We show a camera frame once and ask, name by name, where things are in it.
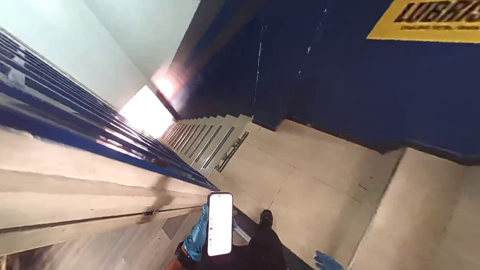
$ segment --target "stair step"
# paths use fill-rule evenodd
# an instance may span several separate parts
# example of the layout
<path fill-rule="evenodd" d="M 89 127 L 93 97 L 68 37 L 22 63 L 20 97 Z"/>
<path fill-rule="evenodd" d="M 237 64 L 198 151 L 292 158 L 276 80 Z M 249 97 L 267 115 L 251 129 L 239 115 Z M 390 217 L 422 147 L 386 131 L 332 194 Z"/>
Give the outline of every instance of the stair step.
<path fill-rule="evenodd" d="M 245 115 L 184 119 L 173 123 L 160 140 L 187 164 L 208 176 L 251 120 Z"/>

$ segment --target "person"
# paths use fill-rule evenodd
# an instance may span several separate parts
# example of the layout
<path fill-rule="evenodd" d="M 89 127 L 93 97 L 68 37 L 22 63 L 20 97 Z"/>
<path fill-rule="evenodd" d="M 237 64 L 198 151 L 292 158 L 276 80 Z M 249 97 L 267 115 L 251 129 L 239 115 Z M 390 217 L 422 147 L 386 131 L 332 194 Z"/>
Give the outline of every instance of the person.
<path fill-rule="evenodd" d="M 205 248 L 208 224 L 208 206 L 203 205 L 202 214 L 191 233 L 179 243 L 175 258 L 167 270 L 287 270 L 283 256 L 283 244 L 272 229 L 273 214 L 263 210 L 255 235 L 248 245 L 233 245 L 228 254 L 209 256 Z M 330 256 L 316 252 L 315 265 L 321 270 L 344 270 Z"/>

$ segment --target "light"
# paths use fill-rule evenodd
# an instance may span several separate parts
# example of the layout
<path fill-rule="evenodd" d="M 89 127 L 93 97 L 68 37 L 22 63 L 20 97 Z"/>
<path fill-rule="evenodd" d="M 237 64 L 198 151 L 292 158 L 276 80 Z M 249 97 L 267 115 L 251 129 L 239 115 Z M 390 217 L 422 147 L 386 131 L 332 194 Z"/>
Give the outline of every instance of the light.
<path fill-rule="evenodd" d="M 175 89 L 173 88 L 172 83 L 167 79 L 159 79 L 155 81 L 155 86 L 163 94 L 163 96 L 168 100 L 172 100 Z"/>
<path fill-rule="evenodd" d="M 155 138 L 159 138 L 172 124 L 173 117 L 148 88 L 142 87 L 120 110 L 136 128 L 142 129 Z"/>

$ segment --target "gloved hand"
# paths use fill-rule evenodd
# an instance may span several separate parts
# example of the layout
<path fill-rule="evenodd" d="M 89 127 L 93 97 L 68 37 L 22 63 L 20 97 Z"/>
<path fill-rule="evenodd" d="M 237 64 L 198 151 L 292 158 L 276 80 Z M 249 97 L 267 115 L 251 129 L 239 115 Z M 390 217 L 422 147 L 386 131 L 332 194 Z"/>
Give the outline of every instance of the gloved hand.
<path fill-rule="evenodd" d="M 199 261 L 202 258 L 202 248 L 207 238 L 208 224 L 208 205 L 204 204 L 202 214 L 192 229 L 192 232 L 183 241 L 183 246 L 187 250 L 190 258 Z"/>
<path fill-rule="evenodd" d="M 345 270 L 341 264 L 327 254 L 323 254 L 318 250 L 315 253 L 317 255 L 313 258 L 315 266 L 321 270 Z"/>

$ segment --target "blue handrail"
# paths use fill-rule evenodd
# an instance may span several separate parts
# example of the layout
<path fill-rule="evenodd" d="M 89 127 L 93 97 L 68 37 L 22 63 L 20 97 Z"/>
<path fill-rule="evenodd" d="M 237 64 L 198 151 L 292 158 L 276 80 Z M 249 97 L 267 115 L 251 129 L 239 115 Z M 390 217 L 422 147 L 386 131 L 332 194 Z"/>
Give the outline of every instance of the blue handrail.
<path fill-rule="evenodd" d="M 175 152 L 0 32 L 0 125 L 218 190 Z"/>

